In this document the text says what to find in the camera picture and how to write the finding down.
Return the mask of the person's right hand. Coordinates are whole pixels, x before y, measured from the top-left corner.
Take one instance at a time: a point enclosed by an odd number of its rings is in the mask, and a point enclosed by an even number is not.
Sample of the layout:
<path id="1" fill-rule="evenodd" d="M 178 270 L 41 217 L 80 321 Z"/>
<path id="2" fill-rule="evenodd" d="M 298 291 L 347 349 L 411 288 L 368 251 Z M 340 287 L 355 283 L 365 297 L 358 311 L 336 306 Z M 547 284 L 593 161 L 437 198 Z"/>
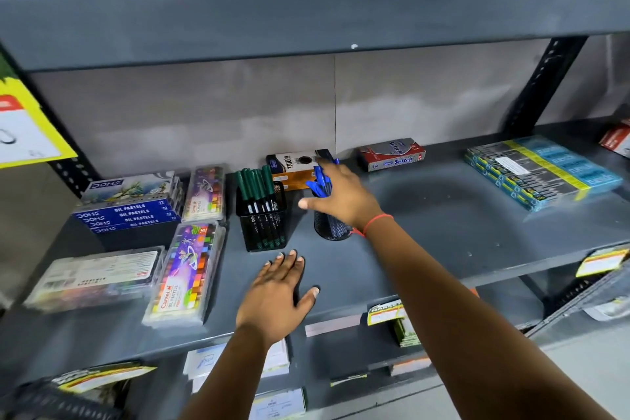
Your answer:
<path id="1" fill-rule="evenodd" d="M 327 210 L 321 211 L 360 230 L 368 220 L 384 213 L 375 197 L 347 166 L 320 158 L 319 165 L 332 182 Z"/>

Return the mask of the person's left hand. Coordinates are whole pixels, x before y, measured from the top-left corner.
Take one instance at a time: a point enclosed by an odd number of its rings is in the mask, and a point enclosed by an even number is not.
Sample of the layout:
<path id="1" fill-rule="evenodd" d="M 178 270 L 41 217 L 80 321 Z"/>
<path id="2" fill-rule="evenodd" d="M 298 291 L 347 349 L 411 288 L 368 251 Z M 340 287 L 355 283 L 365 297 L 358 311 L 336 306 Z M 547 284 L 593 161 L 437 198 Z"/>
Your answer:
<path id="1" fill-rule="evenodd" d="M 293 332 L 311 312 L 295 308 L 300 299 L 296 292 L 303 277 L 305 259 L 298 255 L 297 283 L 286 283 L 287 255 L 280 252 L 272 260 L 276 264 L 274 283 L 262 286 L 262 270 L 252 282 L 238 309 L 234 335 L 253 336 L 257 343 L 268 348 Z"/>

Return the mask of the bunch of blue pens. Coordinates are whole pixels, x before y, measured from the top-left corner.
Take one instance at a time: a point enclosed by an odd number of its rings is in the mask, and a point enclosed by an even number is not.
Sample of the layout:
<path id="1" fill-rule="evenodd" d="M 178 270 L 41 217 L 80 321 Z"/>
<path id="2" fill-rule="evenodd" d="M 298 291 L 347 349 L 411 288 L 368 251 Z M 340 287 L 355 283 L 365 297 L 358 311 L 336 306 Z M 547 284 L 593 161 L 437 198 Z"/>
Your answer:
<path id="1" fill-rule="evenodd" d="M 332 192 L 331 179 L 325 175 L 319 163 L 314 166 L 314 180 L 305 181 L 305 185 L 317 198 L 328 198 Z"/>

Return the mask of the person's right forearm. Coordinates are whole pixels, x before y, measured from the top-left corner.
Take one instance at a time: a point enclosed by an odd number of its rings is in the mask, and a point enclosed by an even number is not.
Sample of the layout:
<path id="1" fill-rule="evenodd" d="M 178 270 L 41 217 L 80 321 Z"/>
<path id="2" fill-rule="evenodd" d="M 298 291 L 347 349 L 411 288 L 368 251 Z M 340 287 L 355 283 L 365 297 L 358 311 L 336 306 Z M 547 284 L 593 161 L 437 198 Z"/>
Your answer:
<path id="1" fill-rule="evenodd" d="M 366 239 L 462 420 L 616 420 L 394 219 Z"/>

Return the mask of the round black mesh pen holder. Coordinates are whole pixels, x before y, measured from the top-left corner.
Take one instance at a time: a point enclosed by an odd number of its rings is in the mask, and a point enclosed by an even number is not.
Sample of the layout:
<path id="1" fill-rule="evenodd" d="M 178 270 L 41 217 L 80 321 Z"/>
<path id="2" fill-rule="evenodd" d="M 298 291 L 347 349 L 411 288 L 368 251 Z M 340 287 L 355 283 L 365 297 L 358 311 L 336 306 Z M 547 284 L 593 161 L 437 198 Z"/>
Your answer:
<path id="1" fill-rule="evenodd" d="M 314 229 L 320 237 L 328 241 L 343 241 L 353 232 L 350 225 L 317 210 L 314 211 Z"/>

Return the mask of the pink paper pad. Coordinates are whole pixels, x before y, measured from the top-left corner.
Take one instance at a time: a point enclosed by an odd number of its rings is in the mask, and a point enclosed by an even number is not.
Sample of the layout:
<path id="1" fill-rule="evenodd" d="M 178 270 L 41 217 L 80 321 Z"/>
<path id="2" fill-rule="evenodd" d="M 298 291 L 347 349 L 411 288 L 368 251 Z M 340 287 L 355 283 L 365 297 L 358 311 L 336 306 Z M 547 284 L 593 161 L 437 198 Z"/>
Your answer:
<path id="1" fill-rule="evenodd" d="M 307 338 L 335 332 L 346 328 L 357 327 L 360 325 L 362 314 L 347 315 L 326 321 L 312 322 L 304 326 L 305 336 Z"/>

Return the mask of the square black mesh pen holder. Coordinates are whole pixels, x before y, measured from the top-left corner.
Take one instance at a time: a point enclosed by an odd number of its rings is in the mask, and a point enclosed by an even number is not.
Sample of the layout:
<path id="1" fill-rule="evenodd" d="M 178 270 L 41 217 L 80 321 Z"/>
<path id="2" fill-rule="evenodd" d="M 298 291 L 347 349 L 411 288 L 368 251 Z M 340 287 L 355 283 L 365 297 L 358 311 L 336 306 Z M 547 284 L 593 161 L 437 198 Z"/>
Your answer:
<path id="1" fill-rule="evenodd" d="M 283 249 L 288 242 L 288 206 L 284 186 L 274 182 L 273 201 L 278 209 L 272 212 L 249 211 L 251 203 L 243 200 L 241 190 L 236 189 L 235 213 L 240 219 L 242 237 L 248 252 Z"/>

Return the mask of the large clear colourful pastel case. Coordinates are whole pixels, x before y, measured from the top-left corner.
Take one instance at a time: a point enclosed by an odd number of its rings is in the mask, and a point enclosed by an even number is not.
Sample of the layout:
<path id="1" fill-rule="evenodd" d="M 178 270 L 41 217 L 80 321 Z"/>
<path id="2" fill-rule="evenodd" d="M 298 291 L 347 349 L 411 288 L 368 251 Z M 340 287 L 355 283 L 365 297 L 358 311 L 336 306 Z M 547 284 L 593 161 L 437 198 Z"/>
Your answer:
<path id="1" fill-rule="evenodd" d="M 216 222 L 178 225 L 143 326 L 165 329 L 203 324 L 225 234 L 225 226 Z"/>

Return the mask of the small clear colourful pastel case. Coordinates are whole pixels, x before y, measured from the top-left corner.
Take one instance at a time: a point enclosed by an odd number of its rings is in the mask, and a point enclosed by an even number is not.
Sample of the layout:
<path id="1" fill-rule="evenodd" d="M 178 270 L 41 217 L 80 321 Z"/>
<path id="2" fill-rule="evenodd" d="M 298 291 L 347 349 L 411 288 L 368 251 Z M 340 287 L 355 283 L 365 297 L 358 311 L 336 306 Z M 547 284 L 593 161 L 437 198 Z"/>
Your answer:
<path id="1" fill-rule="evenodd" d="M 206 165 L 192 170 L 181 216 L 184 224 L 225 219 L 225 168 Z"/>

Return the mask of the orange edged paper pad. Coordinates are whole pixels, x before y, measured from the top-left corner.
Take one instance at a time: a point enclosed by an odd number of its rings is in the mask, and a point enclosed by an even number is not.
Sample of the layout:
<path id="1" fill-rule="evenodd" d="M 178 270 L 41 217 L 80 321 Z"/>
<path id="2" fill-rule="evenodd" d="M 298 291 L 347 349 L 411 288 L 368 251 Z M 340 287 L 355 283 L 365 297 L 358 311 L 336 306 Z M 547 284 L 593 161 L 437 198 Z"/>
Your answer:
<path id="1" fill-rule="evenodd" d="M 429 357 L 421 356 L 410 360 L 398 361 L 396 363 L 393 363 L 389 366 L 389 374 L 390 376 L 405 375 L 414 371 L 429 368 L 430 366 L 431 360 L 429 359 Z"/>

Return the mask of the blue flower print pastel box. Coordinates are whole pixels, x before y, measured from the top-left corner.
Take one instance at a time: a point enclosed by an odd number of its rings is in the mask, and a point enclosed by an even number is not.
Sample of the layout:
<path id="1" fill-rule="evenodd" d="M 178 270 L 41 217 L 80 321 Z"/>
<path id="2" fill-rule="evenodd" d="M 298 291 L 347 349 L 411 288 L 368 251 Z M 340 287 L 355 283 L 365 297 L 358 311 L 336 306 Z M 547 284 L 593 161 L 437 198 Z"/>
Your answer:
<path id="1" fill-rule="evenodd" d="M 92 181 L 75 210 L 92 211 L 149 201 L 168 201 L 171 208 L 177 209 L 182 196 L 183 185 L 175 171 L 153 172 Z"/>

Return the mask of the clear flat crayon case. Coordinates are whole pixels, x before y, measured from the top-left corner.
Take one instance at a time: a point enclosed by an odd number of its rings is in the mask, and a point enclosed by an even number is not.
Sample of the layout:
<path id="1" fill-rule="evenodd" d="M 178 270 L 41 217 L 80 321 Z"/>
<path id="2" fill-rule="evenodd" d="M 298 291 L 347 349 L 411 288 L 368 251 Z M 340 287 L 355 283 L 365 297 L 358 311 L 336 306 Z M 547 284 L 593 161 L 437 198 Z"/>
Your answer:
<path id="1" fill-rule="evenodd" d="M 151 294 L 164 265 L 164 246 L 54 260 L 23 305 L 45 313 L 117 304 Z"/>

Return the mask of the stack of teal pen packs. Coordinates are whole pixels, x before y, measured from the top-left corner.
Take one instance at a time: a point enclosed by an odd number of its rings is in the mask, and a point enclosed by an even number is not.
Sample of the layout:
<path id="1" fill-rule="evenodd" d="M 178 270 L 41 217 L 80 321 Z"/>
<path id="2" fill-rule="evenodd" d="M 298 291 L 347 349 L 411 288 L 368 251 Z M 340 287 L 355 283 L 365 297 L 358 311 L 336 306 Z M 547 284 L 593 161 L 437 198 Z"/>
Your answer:
<path id="1" fill-rule="evenodd" d="M 616 173 L 539 135 L 471 147 L 464 160 L 530 212 L 587 200 L 624 183 Z"/>

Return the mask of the black mesh basket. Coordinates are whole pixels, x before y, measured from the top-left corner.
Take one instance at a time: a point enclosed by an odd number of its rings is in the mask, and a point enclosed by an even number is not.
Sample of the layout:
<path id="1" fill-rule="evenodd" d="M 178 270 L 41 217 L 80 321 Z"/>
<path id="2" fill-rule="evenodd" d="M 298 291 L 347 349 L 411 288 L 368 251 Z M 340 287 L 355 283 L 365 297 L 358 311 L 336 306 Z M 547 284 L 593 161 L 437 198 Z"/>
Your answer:
<path id="1" fill-rule="evenodd" d="M 127 420 L 115 407 L 46 382 L 20 385 L 0 394 L 0 420 Z"/>

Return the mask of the white plastic packet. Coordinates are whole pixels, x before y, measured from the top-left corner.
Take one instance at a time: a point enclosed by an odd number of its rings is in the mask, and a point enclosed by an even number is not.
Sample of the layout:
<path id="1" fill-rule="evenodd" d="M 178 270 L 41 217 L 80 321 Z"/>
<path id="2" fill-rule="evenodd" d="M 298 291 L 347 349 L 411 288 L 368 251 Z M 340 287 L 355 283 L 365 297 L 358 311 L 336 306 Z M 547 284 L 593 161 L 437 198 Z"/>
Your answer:
<path id="1" fill-rule="evenodd" d="M 630 287 L 625 288 L 623 295 L 603 304 L 585 307 L 582 311 L 597 322 L 611 322 L 628 317 L 630 316 Z"/>

